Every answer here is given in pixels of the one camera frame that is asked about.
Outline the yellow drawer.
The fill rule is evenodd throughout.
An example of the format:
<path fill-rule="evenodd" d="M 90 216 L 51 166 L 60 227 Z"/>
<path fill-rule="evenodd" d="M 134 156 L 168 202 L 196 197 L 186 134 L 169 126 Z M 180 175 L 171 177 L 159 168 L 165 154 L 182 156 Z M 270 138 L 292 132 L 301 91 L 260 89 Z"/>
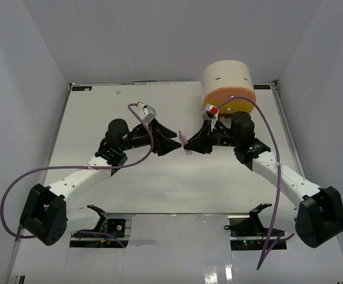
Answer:
<path fill-rule="evenodd" d="M 203 101 L 202 109 L 205 109 L 207 104 L 213 105 L 218 109 L 219 115 L 233 114 L 238 111 L 250 114 L 254 109 L 254 105 L 252 103 L 243 99 L 235 99 L 226 103 L 222 107 L 219 107 L 221 103 L 221 101 Z"/>

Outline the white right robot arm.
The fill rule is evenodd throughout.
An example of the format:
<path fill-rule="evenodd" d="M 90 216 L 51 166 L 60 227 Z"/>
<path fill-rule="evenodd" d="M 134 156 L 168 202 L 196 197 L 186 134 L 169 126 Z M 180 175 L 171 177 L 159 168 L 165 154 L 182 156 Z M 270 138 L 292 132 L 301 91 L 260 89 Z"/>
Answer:
<path fill-rule="evenodd" d="M 250 114 L 233 113 L 230 127 L 218 121 L 217 114 L 216 108 L 203 112 L 202 127 L 185 144 L 186 150 L 209 154 L 214 146 L 233 147 L 241 164 L 280 186 L 294 205 L 284 223 L 309 247 L 317 248 L 343 232 L 343 204 L 337 189 L 312 183 L 278 162 L 276 153 L 255 136 Z"/>

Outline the pink highlighter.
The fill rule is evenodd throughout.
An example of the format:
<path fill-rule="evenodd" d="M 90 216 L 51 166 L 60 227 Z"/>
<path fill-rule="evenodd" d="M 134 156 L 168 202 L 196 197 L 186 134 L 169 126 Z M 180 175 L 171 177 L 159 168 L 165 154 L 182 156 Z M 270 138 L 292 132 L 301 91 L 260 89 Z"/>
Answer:
<path fill-rule="evenodd" d="M 179 133 L 178 133 L 178 138 L 180 140 L 182 148 L 185 151 L 185 154 L 188 155 L 188 156 L 192 155 L 192 151 L 191 150 L 186 150 L 185 149 L 185 145 L 187 144 L 187 138 L 186 138 L 186 136 L 181 131 L 179 131 Z"/>

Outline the orange top drawer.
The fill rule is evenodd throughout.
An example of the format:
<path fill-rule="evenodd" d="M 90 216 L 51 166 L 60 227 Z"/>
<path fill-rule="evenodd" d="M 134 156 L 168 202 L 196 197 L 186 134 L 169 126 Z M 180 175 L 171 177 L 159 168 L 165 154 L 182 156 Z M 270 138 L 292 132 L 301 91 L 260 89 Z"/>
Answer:
<path fill-rule="evenodd" d="M 224 102 L 233 97 L 245 97 L 251 101 L 256 101 L 255 93 L 252 89 L 237 86 L 221 87 L 210 91 L 205 97 L 204 101 L 208 102 Z"/>

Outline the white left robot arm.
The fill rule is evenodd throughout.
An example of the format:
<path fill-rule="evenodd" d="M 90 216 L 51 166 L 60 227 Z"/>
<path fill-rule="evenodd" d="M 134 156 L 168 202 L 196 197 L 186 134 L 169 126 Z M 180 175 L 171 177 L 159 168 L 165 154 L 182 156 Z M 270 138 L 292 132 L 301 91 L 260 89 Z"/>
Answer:
<path fill-rule="evenodd" d="M 147 126 L 129 130 L 127 122 L 117 118 L 108 125 L 98 151 L 83 169 L 48 186 L 36 184 L 30 190 L 20 218 L 20 225 L 47 246 L 58 242 L 64 233 L 122 237 L 109 228 L 109 215 L 95 205 L 76 211 L 71 206 L 84 193 L 110 178 L 124 165 L 127 150 L 152 146 L 152 152 L 163 156 L 182 145 L 177 134 L 153 119 Z"/>

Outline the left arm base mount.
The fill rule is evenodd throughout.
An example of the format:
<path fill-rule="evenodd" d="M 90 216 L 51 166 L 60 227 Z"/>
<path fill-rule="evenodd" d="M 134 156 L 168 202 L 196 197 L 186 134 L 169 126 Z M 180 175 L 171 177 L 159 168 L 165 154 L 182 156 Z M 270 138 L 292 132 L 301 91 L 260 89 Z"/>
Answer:
<path fill-rule="evenodd" d="M 88 205 L 72 211 L 67 222 L 69 247 L 124 249 L 131 235 L 133 214 L 111 214 Z"/>

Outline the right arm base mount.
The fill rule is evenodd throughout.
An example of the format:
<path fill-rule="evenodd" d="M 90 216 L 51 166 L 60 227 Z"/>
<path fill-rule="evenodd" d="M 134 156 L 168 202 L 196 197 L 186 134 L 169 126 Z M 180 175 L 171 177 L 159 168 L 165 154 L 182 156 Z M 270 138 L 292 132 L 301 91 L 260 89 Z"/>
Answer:
<path fill-rule="evenodd" d="M 224 230 L 229 232 L 232 251 L 262 251 L 266 241 L 268 225 L 259 218 L 271 204 L 259 204 L 248 215 L 228 216 Z"/>

